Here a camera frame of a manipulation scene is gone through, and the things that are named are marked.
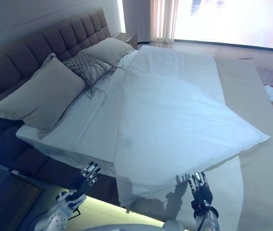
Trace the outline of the robot right hand black glove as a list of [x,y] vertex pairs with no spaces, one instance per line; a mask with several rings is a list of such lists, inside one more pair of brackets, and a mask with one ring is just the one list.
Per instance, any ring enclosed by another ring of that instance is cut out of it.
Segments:
[[213,195],[210,191],[210,187],[204,172],[195,172],[194,174],[188,174],[188,184],[190,186],[192,196],[197,202],[207,202],[211,205],[213,201]]

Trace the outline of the robot left hand black glove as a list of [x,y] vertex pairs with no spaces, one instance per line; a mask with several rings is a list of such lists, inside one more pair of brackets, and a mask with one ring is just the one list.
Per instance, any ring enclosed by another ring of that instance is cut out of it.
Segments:
[[90,162],[80,171],[80,175],[73,181],[72,188],[78,192],[85,193],[96,183],[100,170],[101,168],[98,167],[98,163]]

